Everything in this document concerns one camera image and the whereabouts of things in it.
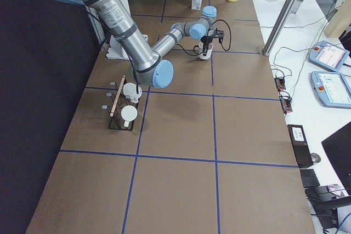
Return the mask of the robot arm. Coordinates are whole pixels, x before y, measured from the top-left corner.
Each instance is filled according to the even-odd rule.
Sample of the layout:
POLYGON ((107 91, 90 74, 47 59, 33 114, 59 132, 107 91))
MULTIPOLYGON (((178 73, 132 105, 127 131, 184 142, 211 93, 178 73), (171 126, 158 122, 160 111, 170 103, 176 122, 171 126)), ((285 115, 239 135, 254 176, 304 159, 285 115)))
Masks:
POLYGON ((95 9, 109 28, 113 38, 120 43, 131 58, 134 79, 141 85, 155 88, 167 87, 174 68, 164 56, 184 37, 199 40, 214 34, 213 24, 217 17, 214 6, 205 6, 196 21, 173 24, 153 47, 149 46, 121 0, 57 0, 95 9))

